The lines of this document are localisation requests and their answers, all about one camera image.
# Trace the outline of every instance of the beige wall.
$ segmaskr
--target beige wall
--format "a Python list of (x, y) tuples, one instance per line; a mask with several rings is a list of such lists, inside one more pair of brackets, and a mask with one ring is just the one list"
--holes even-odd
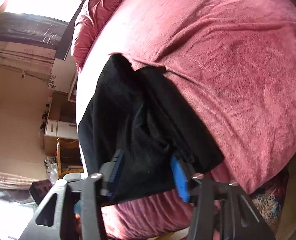
[(0, 172), (44, 179), (40, 124), (47, 84), (0, 67)]

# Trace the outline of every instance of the floor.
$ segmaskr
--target floor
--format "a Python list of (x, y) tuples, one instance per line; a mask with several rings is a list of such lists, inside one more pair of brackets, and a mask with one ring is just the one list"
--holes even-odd
[(289, 182), (276, 240), (287, 240), (296, 229), (296, 155), (289, 162)]

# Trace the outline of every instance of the metal bolt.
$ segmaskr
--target metal bolt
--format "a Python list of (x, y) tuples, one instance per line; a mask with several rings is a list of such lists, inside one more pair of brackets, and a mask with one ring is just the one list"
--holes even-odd
[(203, 179), (204, 178), (204, 175), (201, 174), (201, 173), (195, 173), (195, 174), (192, 175), (192, 177), (194, 179)]
[(56, 181), (57, 186), (65, 186), (67, 184), (67, 181), (65, 179), (59, 179)]
[(91, 174), (90, 177), (93, 178), (93, 179), (100, 179), (102, 177), (102, 173), (94, 173), (94, 174)]
[(232, 187), (236, 187), (236, 186), (239, 185), (239, 183), (237, 181), (235, 181), (235, 180), (232, 180), (232, 181), (230, 181), (229, 185), (232, 186)]

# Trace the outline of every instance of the window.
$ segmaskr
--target window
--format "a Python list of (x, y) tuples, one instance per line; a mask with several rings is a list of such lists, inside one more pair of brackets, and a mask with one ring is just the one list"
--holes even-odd
[(5, 12), (34, 14), (70, 22), (80, 0), (8, 0)]

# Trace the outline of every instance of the plastic bag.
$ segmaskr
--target plastic bag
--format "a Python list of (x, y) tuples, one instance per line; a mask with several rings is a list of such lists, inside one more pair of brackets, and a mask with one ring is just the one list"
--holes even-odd
[(47, 167), (47, 177), (52, 184), (58, 180), (58, 166), (57, 163), (50, 163)]

